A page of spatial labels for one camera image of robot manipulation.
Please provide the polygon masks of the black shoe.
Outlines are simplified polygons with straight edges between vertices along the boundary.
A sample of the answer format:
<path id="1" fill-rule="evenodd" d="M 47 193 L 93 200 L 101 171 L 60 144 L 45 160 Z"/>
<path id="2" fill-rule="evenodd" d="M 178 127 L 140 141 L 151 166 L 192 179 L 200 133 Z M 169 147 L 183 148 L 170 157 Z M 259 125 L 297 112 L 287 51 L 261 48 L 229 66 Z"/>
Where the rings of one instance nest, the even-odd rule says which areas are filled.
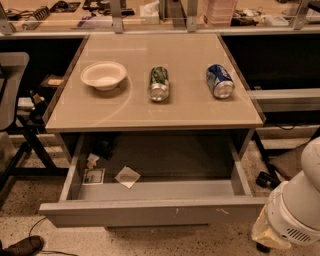
<path id="1" fill-rule="evenodd" d="M 0 256 L 35 256 L 43 246 L 44 240 L 38 235 L 24 238 L 7 248 L 4 248 L 0 241 Z"/>

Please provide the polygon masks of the grey top drawer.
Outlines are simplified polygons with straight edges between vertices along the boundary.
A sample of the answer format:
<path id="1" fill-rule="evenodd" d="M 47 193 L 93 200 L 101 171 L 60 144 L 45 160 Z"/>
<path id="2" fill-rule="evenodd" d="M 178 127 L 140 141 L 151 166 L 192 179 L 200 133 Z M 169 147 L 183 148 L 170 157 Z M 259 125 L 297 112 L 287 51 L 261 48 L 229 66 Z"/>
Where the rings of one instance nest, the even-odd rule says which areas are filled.
<path id="1" fill-rule="evenodd" d="M 250 132 L 121 132 L 80 136 L 58 202 L 39 211 L 57 227 L 206 225 L 252 221 L 265 202 L 252 194 L 241 160 Z M 98 185 L 82 183 L 90 153 L 104 168 Z M 124 166 L 140 174 L 126 188 Z"/>

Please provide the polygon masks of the beige top drawer cabinet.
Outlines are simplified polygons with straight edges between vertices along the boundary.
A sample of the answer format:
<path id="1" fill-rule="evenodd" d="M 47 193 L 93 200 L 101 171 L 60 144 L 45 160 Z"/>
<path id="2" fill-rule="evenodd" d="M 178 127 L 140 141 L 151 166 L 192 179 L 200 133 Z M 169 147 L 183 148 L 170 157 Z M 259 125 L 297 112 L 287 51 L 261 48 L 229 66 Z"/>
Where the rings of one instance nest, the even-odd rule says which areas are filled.
<path id="1" fill-rule="evenodd" d="M 247 129 L 264 123 L 227 47 L 216 33 L 92 33 L 50 104 L 52 133 Z M 84 84 L 81 73 L 116 62 L 126 78 L 111 91 Z"/>

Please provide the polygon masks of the crumpled paper scrap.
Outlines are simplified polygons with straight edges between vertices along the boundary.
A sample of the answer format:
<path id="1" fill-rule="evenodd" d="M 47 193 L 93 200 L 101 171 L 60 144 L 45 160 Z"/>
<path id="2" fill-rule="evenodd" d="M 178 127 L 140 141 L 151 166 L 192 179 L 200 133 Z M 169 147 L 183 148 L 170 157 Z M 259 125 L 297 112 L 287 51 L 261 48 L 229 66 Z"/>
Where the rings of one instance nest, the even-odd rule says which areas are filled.
<path id="1" fill-rule="evenodd" d="M 99 156 L 93 153 L 90 153 L 87 158 L 86 166 L 88 169 L 93 169 L 97 165 L 97 161 L 99 160 Z"/>

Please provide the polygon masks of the white paper bowl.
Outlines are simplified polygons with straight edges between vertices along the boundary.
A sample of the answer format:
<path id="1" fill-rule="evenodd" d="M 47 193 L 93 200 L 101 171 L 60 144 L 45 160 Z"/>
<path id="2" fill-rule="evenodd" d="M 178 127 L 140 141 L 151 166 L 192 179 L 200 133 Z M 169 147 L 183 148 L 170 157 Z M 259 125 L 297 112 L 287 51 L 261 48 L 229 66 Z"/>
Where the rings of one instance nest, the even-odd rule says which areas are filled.
<path id="1" fill-rule="evenodd" d="M 127 75 L 126 68 L 116 62 L 104 61 L 87 66 L 81 73 L 81 81 L 99 91 L 110 91 Z"/>

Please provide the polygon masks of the square paper card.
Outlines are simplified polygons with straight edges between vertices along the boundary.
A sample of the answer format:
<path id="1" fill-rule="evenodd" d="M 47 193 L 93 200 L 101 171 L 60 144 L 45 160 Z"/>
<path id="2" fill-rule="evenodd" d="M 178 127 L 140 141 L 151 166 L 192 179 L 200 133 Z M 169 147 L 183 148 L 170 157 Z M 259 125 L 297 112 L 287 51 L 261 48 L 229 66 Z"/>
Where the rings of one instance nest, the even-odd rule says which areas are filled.
<path id="1" fill-rule="evenodd" d="M 115 180 L 130 189 L 140 178 L 140 174 L 128 166 L 124 166 L 116 175 Z"/>

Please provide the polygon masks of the white tissue box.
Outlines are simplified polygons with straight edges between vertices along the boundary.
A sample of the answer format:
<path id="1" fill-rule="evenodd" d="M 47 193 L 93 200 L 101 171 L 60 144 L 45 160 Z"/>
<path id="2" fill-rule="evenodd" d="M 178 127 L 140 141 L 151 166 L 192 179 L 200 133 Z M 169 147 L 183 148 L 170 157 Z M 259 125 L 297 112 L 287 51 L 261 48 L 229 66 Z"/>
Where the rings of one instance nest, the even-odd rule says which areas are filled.
<path id="1" fill-rule="evenodd" d="M 159 0 L 140 7 L 140 19 L 142 24 L 155 25 L 159 23 Z"/>

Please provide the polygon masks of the grey office chair left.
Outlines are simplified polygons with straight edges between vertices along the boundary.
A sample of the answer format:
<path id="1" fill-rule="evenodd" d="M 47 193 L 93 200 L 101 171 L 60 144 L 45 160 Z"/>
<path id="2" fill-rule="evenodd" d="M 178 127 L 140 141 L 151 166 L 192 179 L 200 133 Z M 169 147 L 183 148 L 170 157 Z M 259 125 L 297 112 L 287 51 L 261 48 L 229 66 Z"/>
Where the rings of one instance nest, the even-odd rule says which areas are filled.
<path id="1" fill-rule="evenodd" d="M 29 62 L 26 52 L 1 52 L 1 92 L 0 92 L 0 131 L 7 131 L 13 127 L 16 120 L 22 122 L 19 131 L 23 134 L 25 141 L 10 160 L 8 166 L 1 173 L 0 194 L 1 202 L 9 194 L 13 185 L 12 177 L 17 176 L 63 176 L 68 173 L 67 168 L 57 167 L 40 140 L 30 131 L 23 118 L 17 115 L 18 91 L 21 79 Z M 44 168 L 22 168 L 18 167 L 19 160 L 25 153 L 34 150 L 38 158 L 44 164 Z"/>

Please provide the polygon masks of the pink plastic storage box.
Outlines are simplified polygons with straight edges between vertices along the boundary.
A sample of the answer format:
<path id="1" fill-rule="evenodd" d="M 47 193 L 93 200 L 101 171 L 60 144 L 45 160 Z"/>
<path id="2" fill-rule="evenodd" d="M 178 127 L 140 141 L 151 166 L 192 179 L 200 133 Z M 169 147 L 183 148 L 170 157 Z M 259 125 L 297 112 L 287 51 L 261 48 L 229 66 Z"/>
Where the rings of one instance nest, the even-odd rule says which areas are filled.
<path id="1" fill-rule="evenodd" d="M 229 26 L 238 0 L 203 0 L 203 21 L 212 26 Z"/>

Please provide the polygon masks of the green soda can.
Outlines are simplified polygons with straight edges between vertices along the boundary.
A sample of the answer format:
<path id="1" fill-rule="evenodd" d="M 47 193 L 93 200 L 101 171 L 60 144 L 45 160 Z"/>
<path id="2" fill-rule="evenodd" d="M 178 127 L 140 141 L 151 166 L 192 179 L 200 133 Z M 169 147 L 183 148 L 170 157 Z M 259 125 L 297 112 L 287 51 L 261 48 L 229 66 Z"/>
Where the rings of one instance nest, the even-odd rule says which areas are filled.
<path id="1" fill-rule="evenodd" d="M 168 71 L 162 66 L 151 69 L 148 85 L 148 95 L 152 101 L 161 102 L 169 96 Z"/>

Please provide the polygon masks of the black power strip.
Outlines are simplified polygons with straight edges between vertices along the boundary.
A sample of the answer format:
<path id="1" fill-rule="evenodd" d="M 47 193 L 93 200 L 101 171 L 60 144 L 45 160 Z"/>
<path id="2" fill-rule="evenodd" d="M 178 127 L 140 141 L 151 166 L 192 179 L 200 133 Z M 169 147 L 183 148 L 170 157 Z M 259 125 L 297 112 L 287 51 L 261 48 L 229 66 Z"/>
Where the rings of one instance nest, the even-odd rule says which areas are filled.
<path id="1" fill-rule="evenodd" d="M 50 10 L 47 6 L 41 6 L 35 10 L 30 16 L 32 21 L 43 21 L 50 15 Z"/>

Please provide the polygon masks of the blue soda can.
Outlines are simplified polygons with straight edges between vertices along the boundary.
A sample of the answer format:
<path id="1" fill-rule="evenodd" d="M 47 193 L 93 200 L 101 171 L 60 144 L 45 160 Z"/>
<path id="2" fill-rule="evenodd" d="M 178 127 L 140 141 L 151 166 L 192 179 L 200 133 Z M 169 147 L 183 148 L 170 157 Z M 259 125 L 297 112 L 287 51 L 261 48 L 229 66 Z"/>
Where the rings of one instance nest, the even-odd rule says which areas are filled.
<path id="1" fill-rule="evenodd" d="M 217 99 L 228 98 L 235 88 L 230 74 L 219 64 L 207 68 L 206 81 L 211 93 Z"/>

